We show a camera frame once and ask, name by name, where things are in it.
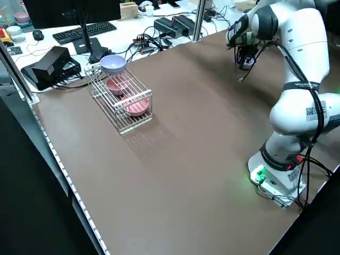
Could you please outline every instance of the white desk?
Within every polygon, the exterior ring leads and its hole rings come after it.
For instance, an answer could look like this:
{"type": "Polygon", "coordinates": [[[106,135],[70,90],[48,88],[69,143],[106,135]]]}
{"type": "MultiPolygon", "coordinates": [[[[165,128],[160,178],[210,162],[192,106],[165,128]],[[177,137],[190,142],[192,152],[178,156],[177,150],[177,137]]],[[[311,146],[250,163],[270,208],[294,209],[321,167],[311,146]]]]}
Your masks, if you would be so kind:
{"type": "MultiPolygon", "coordinates": [[[[168,4],[162,4],[160,5],[159,10],[154,11],[154,15],[169,15],[169,14],[176,14],[176,13],[181,13],[181,12],[192,12],[193,10],[197,9],[197,6],[190,3],[188,0],[179,1],[178,4],[181,6],[181,8],[172,8],[168,4]]],[[[226,2],[223,0],[218,0],[218,1],[215,1],[214,4],[216,5],[215,10],[219,12],[226,5],[226,2]]],[[[189,17],[190,19],[192,19],[193,21],[196,20],[195,14],[185,14],[185,15],[189,17]]],[[[238,10],[235,10],[234,12],[232,12],[231,10],[227,10],[225,18],[229,20],[231,24],[233,24],[241,15],[242,13],[238,10]]],[[[136,38],[137,35],[143,33],[147,27],[154,25],[155,19],[159,19],[159,17],[147,17],[147,16],[140,15],[136,19],[123,20],[123,21],[111,21],[111,23],[114,26],[116,26],[117,29],[111,32],[96,35],[96,37],[98,38],[100,44],[103,47],[107,47],[111,49],[112,52],[123,52],[132,43],[133,38],[136,38]]],[[[214,23],[216,25],[216,28],[213,23],[207,23],[203,21],[202,26],[207,30],[209,35],[216,33],[216,29],[217,31],[221,31],[221,30],[228,28],[228,23],[224,20],[218,21],[214,19],[214,23]]],[[[23,54],[12,56],[19,70],[23,68],[24,66],[27,66],[34,62],[39,61],[44,56],[44,54],[48,52],[50,48],[52,48],[53,46],[59,46],[57,41],[52,37],[53,34],[66,31],[66,30],[70,30],[70,29],[74,29],[76,27],[77,26],[43,29],[42,32],[45,36],[45,39],[40,41],[36,46],[35,44],[37,42],[33,39],[32,33],[31,32],[26,33],[25,34],[26,41],[24,43],[18,44],[18,46],[21,47],[23,54]]],[[[203,33],[203,36],[207,36],[207,32],[204,28],[202,28],[201,32],[203,33]]],[[[154,30],[153,28],[150,28],[146,31],[146,33],[148,33],[149,35],[152,35],[154,32],[153,30],[154,30]]],[[[179,37],[177,39],[170,39],[170,41],[173,43],[172,47],[175,47],[179,44],[185,44],[185,43],[190,42],[190,40],[185,37],[179,37]]],[[[75,49],[72,43],[65,44],[63,45],[63,47],[67,47],[69,49],[69,52],[72,55],[72,57],[81,64],[82,70],[84,70],[84,68],[88,64],[88,56],[87,55],[76,55],[76,52],[75,52],[75,49]]],[[[131,52],[134,53],[135,50],[136,48],[131,48],[131,52]]],[[[131,52],[130,51],[127,52],[126,59],[128,59],[131,56],[131,52]]],[[[147,54],[145,55],[136,54],[133,57],[133,61],[146,57],[146,56],[148,55],[147,54]]],[[[37,89],[29,81],[27,81],[27,83],[33,92],[37,91],[37,89]]]]}

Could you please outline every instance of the robotic arm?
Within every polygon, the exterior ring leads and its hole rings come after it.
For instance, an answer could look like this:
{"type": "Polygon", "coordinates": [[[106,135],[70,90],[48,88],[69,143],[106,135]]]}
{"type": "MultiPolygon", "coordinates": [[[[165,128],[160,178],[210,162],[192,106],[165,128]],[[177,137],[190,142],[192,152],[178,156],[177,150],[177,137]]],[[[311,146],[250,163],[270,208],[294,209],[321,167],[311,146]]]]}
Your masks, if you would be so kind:
{"type": "Polygon", "coordinates": [[[300,153],[310,145],[319,120],[314,90],[324,112],[323,133],[340,125],[340,95],[318,94],[329,72],[325,26],[314,0],[260,0],[236,21],[226,34],[228,49],[282,39],[285,83],[279,101],[270,112],[271,137],[248,161],[250,179],[281,206],[288,207],[305,188],[300,181],[300,153]],[[308,80],[301,81],[287,52],[308,80]]]}

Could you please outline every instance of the table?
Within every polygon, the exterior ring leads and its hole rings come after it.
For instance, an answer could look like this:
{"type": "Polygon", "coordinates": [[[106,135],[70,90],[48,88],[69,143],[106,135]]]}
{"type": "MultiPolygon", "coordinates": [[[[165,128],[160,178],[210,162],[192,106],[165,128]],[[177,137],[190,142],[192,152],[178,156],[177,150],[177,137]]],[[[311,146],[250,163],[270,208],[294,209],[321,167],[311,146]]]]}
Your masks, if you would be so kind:
{"type": "MultiPolygon", "coordinates": [[[[299,214],[256,194],[247,160],[271,135],[283,60],[268,49],[242,84],[225,31],[127,68],[154,91],[154,119],[120,136],[87,89],[33,106],[111,254],[266,254],[299,214]]],[[[337,59],[322,91],[335,91],[337,59]]],[[[339,129],[313,156],[334,169],[339,129]]],[[[311,197],[324,182],[311,169],[311,197]]]]}
{"type": "MultiPolygon", "coordinates": [[[[216,10],[220,11],[223,9],[223,7],[226,5],[226,3],[222,0],[215,1],[216,3],[216,10]]],[[[181,12],[192,12],[193,10],[196,10],[197,7],[190,3],[188,0],[182,0],[178,2],[181,5],[181,8],[172,8],[169,4],[162,4],[160,5],[160,9],[154,11],[154,15],[170,15],[175,13],[181,13],[181,12]]],[[[193,21],[195,21],[196,15],[195,14],[185,14],[189,18],[191,18],[193,21]]],[[[234,23],[242,13],[240,11],[230,11],[228,10],[226,12],[225,18],[230,20],[230,23],[234,23]]],[[[147,27],[154,25],[154,20],[158,19],[159,17],[147,17],[140,15],[136,19],[130,19],[130,20],[123,20],[123,21],[111,21],[111,23],[117,27],[117,30],[103,33],[100,35],[97,35],[99,42],[102,46],[107,47],[111,49],[113,52],[123,52],[125,51],[128,46],[132,43],[132,39],[136,38],[137,35],[143,33],[147,27]]],[[[222,31],[226,28],[228,28],[228,23],[226,21],[217,21],[214,20],[215,26],[212,23],[203,22],[203,27],[207,30],[209,34],[213,34],[217,31],[222,31]]],[[[42,32],[45,36],[45,39],[43,41],[40,41],[38,44],[33,39],[32,33],[26,33],[26,41],[24,43],[18,44],[18,46],[21,47],[23,51],[23,55],[14,55],[12,56],[16,65],[19,69],[23,68],[24,66],[30,65],[34,62],[39,61],[45,54],[52,48],[53,46],[59,46],[56,40],[53,39],[52,35],[58,32],[74,29],[77,26],[71,26],[71,27],[60,27],[60,28],[50,28],[50,29],[42,29],[42,32]]],[[[203,36],[207,36],[207,32],[205,29],[202,29],[203,36]]],[[[150,28],[146,31],[146,33],[152,35],[154,32],[153,28],[150,28]]],[[[180,37],[177,39],[170,39],[170,41],[173,43],[173,47],[188,43],[190,42],[190,39],[185,37],[180,37]]],[[[76,55],[75,49],[73,47],[72,43],[65,44],[62,47],[67,47],[69,49],[69,52],[71,56],[78,61],[82,66],[82,72],[81,74],[84,75],[84,68],[89,68],[88,65],[88,55],[76,55]]],[[[126,59],[128,59],[132,53],[134,53],[135,49],[132,48],[132,51],[128,51],[126,55],[126,59]]],[[[137,60],[140,58],[146,57],[146,55],[136,54],[133,58],[133,60],[137,60]]],[[[37,89],[28,81],[31,90],[33,92],[36,92],[37,89]]]]}

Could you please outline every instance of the red button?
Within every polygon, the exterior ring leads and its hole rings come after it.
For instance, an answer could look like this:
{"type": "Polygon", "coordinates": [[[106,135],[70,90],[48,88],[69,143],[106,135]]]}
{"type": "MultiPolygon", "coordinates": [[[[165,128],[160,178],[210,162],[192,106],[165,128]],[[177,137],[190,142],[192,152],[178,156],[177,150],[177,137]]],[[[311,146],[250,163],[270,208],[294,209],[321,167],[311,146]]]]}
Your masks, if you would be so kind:
{"type": "Polygon", "coordinates": [[[300,155],[298,155],[296,157],[296,159],[297,159],[297,162],[299,162],[299,163],[301,163],[303,161],[303,158],[300,155]]]}

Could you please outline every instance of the computer mouse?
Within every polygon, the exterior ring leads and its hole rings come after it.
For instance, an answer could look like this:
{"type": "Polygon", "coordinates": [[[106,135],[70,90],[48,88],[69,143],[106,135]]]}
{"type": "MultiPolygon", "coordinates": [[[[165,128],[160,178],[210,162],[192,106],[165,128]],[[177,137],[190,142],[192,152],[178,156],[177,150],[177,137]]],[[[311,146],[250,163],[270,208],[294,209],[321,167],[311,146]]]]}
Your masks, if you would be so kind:
{"type": "Polygon", "coordinates": [[[40,30],[34,30],[33,31],[33,38],[35,41],[41,41],[44,39],[44,35],[43,32],[41,32],[40,30]]]}

